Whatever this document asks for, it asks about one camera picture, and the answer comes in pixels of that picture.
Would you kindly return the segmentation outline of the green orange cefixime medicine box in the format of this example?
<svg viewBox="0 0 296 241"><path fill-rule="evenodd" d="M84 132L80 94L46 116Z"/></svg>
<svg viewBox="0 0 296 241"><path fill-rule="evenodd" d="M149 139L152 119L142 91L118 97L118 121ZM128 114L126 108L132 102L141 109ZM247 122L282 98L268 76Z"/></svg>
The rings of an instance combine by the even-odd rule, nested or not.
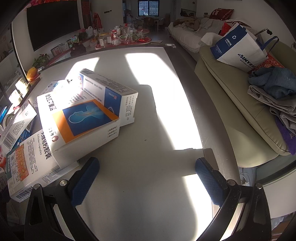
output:
<svg viewBox="0 0 296 241"><path fill-rule="evenodd" d="M18 203L30 197L35 184L46 187L79 166L75 161L61 169L47 144L43 130L12 149L6 158L10 198Z"/></svg>

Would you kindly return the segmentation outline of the long white blue medicine box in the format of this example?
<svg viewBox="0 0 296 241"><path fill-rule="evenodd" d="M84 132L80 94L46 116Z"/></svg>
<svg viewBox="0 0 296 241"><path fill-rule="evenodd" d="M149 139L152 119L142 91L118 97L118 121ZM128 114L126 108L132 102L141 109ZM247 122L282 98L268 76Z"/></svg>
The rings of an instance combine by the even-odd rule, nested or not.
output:
<svg viewBox="0 0 296 241"><path fill-rule="evenodd" d="M120 125L134 123L138 92L114 80L83 69L78 75L81 88L120 119Z"/></svg>

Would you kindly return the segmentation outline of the pile of folded clothes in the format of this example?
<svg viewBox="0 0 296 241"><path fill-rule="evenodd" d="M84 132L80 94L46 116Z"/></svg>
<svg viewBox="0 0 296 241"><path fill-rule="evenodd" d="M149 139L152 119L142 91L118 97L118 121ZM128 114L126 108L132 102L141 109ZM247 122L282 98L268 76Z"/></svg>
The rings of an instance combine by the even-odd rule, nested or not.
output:
<svg viewBox="0 0 296 241"><path fill-rule="evenodd" d="M253 71L247 93L269 106L288 150L295 155L295 75L287 68L262 67Z"/></svg>

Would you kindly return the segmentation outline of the orange fruit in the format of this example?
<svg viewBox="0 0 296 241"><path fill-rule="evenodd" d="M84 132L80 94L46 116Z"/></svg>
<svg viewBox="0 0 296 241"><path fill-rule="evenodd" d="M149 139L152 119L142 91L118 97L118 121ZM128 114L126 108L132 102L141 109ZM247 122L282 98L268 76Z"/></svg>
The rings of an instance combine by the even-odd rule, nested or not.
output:
<svg viewBox="0 0 296 241"><path fill-rule="evenodd" d="M34 79L37 76L37 73L38 73L37 68L35 68L35 67L30 68L27 72L27 75L26 75L27 81L29 81L29 82L34 81Z"/></svg>

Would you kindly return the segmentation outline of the potted green plant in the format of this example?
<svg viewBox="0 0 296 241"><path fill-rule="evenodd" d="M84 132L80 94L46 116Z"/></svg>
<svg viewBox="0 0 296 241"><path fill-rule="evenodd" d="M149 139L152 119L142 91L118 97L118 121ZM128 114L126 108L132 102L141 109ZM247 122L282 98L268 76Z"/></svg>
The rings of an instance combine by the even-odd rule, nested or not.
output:
<svg viewBox="0 0 296 241"><path fill-rule="evenodd" d="M49 62L49 59L50 58L48 54L40 54L38 58L34 59L32 66L37 69L40 67L44 67Z"/></svg>

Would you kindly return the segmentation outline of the white blue paper shopping bag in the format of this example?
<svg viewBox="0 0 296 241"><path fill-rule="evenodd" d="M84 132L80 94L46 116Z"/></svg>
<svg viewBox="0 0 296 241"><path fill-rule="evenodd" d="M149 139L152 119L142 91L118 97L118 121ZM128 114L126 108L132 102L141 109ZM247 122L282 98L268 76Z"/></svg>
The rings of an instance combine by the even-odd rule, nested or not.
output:
<svg viewBox="0 0 296 241"><path fill-rule="evenodd" d="M279 38L274 36L265 43L245 27L236 23L213 47L210 48L217 61L249 72L268 58L266 47Z"/></svg>

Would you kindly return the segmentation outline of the white sofa with blankets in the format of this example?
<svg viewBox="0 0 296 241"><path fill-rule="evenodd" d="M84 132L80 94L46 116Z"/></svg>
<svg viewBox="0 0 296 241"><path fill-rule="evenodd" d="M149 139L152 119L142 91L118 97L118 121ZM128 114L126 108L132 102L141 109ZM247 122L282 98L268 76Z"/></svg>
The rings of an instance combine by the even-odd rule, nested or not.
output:
<svg viewBox="0 0 296 241"><path fill-rule="evenodd" d="M169 24L168 32L183 48L192 53L199 52L200 47L215 45L218 40L222 39L219 33L222 31L225 23L232 27L233 20L215 20L210 18L199 19L200 25L196 31L187 27L185 24L173 26L173 22Z"/></svg>

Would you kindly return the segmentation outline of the red round coffee table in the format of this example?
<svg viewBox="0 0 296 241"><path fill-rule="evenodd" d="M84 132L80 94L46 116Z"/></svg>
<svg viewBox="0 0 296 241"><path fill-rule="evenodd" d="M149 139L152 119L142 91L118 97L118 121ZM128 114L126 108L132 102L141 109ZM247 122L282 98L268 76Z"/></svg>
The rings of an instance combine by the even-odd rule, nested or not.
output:
<svg viewBox="0 0 296 241"><path fill-rule="evenodd" d="M148 33L147 29L128 29L126 33L118 35L115 30L111 30L110 33L97 37L94 47L100 50L116 46L146 45L152 42L152 39L147 36Z"/></svg>

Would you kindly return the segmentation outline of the red cushion on sofa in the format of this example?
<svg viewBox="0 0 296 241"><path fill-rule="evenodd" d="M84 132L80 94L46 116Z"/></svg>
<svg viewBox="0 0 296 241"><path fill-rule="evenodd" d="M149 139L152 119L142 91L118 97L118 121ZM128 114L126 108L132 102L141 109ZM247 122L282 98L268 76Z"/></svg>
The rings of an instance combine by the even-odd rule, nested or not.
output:
<svg viewBox="0 0 296 241"><path fill-rule="evenodd" d="M232 16L234 12L234 9L222 9L222 8L217 8L212 11L210 14L210 19L215 19L215 20L229 20L230 17Z"/></svg>

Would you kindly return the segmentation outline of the black wall television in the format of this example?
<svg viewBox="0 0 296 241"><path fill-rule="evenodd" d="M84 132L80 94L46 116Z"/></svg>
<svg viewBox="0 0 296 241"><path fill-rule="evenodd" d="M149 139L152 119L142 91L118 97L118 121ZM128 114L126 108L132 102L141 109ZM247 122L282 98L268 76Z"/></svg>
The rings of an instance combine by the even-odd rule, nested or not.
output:
<svg viewBox="0 0 296 241"><path fill-rule="evenodd" d="M34 51L80 30L77 1L45 1L27 8L27 24Z"/></svg>

